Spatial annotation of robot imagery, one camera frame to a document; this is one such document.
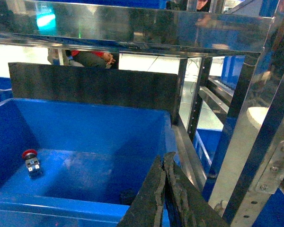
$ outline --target reflective metal surface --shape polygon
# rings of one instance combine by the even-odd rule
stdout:
[[[167,45],[161,47],[167,50],[182,46],[262,52],[272,20],[187,11],[0,0],[0,33],[34,35],[33,40],[43,35],[44,41],[50,36],[77,41],[106,40],[113,41],[110,45],[115,47],[122,42],[133,43],[135,48],[150,44],[148,48],[151,49],[155,48],[154,44],[160,44]],[[12,42],[17,43],[18,38],[24,41],[23,37],[13,35]]]
[[[211,2],[211,12],[212,13],[223,13],[224,12],[224,5],[226,0],[212,0]]]
[[[284,77],[284,7],[278,8],[275,14],[275,23],[267,37],[265,52],[253,64],[245,63],[250,67],[254,65],[255,69],[251,71],[250,68],[249,72],[243,70],[241,72],[212,164],[211,173],[215,175],[215,179],[207,180],[203,191],[203,194],[210,198],[209,204],[212,207],[220,204],[221,201],[229,201],[259,129],[263,128],[263,126],[255,128],[253,122],[248,120],[248,109],[270,107]],[[240,83],[241,78],[247,79],[245,85]],[[236,94],[237,97],[243,98],[242,105],[235,105]]]
[[[267,166],[277,164],[273,161],[276,149],[284,153],[284,76],[223,215],[224,219],[232,223],[231,226],[251,226],[269,199],[270,194],[265,192],[269,191],[269,183],[262,182],[261,192],[257,185]],[[271,175],[278,179],[284,177],[282,166],[280,171],[272,169]]]
[[[182,171],[198,191],[202,191],[206,174],[200,159],[193,147],[187,131],[180,119],[178,125],[173,125]]]
[[[229,107],[214,95],[208,88],[201,87],[199,95],[205,101],[219,120],[224,123],[226,121]]]
[[[225,86],[223,83],[218,80],[218,77],[208,78],[207,88],[218,96],[227,106],[231,105],[231,100],[233,97],[233,90]]]

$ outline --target black rubber flap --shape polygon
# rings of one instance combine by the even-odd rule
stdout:
[[[177,75],[9,63],[13,96],[166,110],[173,115]]]
[[[171,227],[229,227],[208,205],[173,160],[175,153],[164,157],[167,176],[165,200]]]
[[[139,193],[117,227],[161,227],[166,175],[157,156]]]

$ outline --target metal bracket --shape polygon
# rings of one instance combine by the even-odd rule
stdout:
[[[256,191],[274,194],[284,179],[284,141],[280,142],[261,175]]]

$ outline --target red shirt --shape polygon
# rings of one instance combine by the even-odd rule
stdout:
[[[99,56],[99,57],[102,57],[104,52],[98,52],[98,51],[91,51],[93,54]],[[76,56],[80,53],[80,51],[71,51],[71,55],[72,56]]]

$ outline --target white floor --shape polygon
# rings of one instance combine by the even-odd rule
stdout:
[[[49,64],[47,61],[47,49],[38,47],[22,47],[0,45],[0,77],[9,77],[9,62],[27,62]],[[222,73],[223,59],[215,59],[212,64],[210,75],[220,76]],[[194,82],[197,79],[200,59],[189,59],[186,69],[185,84],[183,88],[180,116],[187,125],[190,113],[190,105],[194,91]],[[138,70],[163,73],[178,73],[179,58],[120,54],[119,69]],[[200,114],[198,128],[217,129],[223,128],[216,115],[204,103]]]

